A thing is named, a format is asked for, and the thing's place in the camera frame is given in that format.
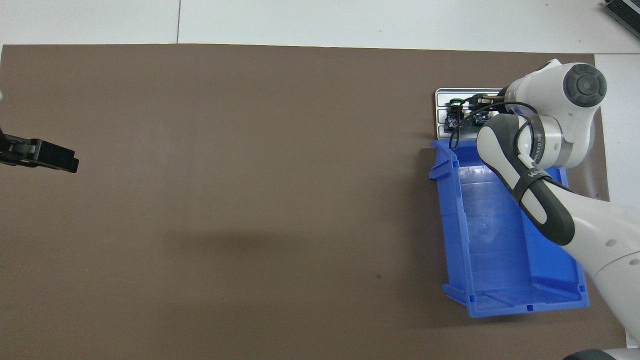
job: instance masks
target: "brown table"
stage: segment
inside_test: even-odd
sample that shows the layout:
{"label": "brown table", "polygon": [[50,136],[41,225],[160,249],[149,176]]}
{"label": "brown table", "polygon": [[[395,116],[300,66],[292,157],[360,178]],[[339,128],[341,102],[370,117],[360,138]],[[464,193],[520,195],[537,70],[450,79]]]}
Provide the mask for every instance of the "brown table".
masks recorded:
{"label": "brown table", "polygon": [[[561,359],[585,309],[472,319],[447,282],[433,93],[592,55],[6,45],[0,122],[79,172],[0,169],[3,359]],[[607,198],[602,132],[570,173]]]}

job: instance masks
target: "brown surface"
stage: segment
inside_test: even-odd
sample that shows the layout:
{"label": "brown surface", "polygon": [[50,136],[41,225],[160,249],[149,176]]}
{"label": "brown surface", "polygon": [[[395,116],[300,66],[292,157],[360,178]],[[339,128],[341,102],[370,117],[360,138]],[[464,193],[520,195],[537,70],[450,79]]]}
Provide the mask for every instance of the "brown surface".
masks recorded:
{"label": "brown surface", "polygon": [[[593,62],[6,45],[3,129],[81,162],[75,175],[0,169],[0,358],[560,359],[623,346],[593,286],[586,309],[480,320],[440,289],[435,153],[421,150],[433,93],[502,87],[555,56]],[[602,169],[571,180],[604,197]]]}

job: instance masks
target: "metal tray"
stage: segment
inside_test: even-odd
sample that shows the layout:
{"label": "metal tray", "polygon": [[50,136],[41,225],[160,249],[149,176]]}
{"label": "metal tray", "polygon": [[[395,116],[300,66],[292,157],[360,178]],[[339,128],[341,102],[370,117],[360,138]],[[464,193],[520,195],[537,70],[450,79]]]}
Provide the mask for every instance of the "metal tray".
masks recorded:
{"label": "metal tray", "polygon": [[[439,88],[436,90],[435,94],[435,126],[436,126],[436,137],[438,140],[448,139],[451,134],[446,133],[445,129],[445,119],[447,118],[447,103],[451,99],[460,98],[466,99],[467,97],[472,97],[475,94],[487,94],[487,95],[497,95],[501,89],[496,88]],[[463,108],[463,113],[468,114],[470,111],[467,107],[468,104],[465,104]],[[489,113],[489,116],[493,116],[497,114],[497,111],[492,111]],[[463,127],[460,131],[460,140],[468,140],[475,139],[478,135],[478,131],[480,127],[467,126]]]}

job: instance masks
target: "white robotic arm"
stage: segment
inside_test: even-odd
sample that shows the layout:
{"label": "white robotic arm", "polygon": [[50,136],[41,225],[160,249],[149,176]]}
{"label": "white robotic arm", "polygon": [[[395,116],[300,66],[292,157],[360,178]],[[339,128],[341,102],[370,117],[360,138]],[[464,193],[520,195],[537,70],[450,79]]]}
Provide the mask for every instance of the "white robotic arm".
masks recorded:
{"label": "white robotic arm", "polygon": [[[618,320],[640,339],[640,209],[577,195],[543,170],[584,159],[605,93],[606,81],[594,67],[552,60],[504,94],[505,101],[525,102],[538,114],[507,105],[513,114],[491,118],[477,149],[540,232],[584,267]],[[640,359],[637,349],[607,351],[611,359]]]}

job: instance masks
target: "blue bin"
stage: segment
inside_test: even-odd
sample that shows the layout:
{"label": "blue bin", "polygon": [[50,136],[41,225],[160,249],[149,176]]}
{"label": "blue bin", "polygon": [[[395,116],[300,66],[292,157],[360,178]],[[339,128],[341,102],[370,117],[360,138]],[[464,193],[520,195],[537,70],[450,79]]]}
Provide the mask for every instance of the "blue bin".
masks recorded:
{"label": "blue bin", "polygon": [[[449,283],[442,289],[471,317],[589,306],[582,267],[547,240],[484,165],[476,141],[431,143]],[[564,169],[548,169],[567,185]]]}

